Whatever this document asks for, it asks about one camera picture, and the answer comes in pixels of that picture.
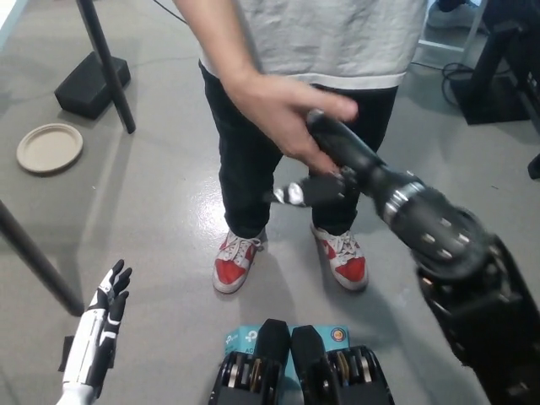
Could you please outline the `white and black robot left hand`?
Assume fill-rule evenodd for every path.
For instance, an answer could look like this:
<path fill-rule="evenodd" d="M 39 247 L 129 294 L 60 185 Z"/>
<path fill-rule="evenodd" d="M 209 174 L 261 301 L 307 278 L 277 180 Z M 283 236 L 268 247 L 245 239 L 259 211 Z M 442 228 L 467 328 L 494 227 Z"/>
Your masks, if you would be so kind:
<path fill-rule="evenodd" d="M 62 402 L 91 404 L 100 396 L 106 373 L 114 365 L 131 275 L 122 259 L 112 266 L 80 317 L 76 333 L 64 339 L 59 367 Z"/>

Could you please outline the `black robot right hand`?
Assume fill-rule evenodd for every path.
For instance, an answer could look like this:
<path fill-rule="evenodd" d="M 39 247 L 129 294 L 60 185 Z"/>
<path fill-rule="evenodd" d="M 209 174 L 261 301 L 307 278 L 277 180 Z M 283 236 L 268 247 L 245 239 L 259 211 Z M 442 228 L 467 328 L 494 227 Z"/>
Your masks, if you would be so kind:
<path fill-rule="evenodd" d="M 263 200 L 296 207 L 315 207 L 342 199 L 348 192 L 377 191 L 375 172 L 383 160 L 344 123 L 320 110 L 307 116 L 307 128 L 319 149 L 339 166 L 337 175 L 314 175 L 267 192 Z"/>

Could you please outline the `person's bare right hand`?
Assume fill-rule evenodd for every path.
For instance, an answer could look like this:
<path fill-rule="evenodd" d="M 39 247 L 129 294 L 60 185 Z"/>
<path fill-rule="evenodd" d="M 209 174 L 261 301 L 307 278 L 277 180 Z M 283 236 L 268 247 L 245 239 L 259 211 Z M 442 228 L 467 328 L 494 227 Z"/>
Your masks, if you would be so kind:
<path fill-rule="evenodd" d="M 320 173 L 338 172 L 309 134 L 306 118 L 310 111 L 320 110 L 341 122 L 351 121 L 358 114 L 355 102 L 291 78 L 253 70 L 224 75 L 221 81 L 238 110 L 284 155 Z"/>

